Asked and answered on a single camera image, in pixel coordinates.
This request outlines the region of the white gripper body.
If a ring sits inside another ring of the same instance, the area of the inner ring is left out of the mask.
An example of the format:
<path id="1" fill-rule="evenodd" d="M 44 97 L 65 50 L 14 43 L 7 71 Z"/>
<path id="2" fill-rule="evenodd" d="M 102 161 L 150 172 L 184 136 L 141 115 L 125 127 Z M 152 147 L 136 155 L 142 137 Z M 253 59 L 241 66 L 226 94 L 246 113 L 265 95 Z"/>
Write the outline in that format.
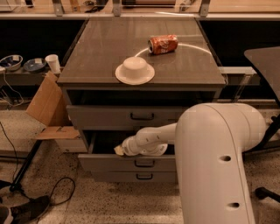
<path id="1" fill-rule="evenodd" d="M 135 156 L 139 154 L 139 147 L 133 136 L 126 138 L 122 142 L 122 151 L 127 156 Z"/>

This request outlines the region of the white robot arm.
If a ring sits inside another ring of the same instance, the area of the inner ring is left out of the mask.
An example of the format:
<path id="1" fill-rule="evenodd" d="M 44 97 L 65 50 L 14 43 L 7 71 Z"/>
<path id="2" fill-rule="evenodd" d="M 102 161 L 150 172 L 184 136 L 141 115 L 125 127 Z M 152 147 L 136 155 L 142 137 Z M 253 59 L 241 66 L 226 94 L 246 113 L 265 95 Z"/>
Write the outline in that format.
<path id="1" fill-rule="evenodd" d="M 177 122 L 140 129 L 119 156 L 161 156 L 174 146 L 184 224 L 256 224 L 242 153 L 264 137 L 262 114 L 243 103 L 202 103 Z"/>

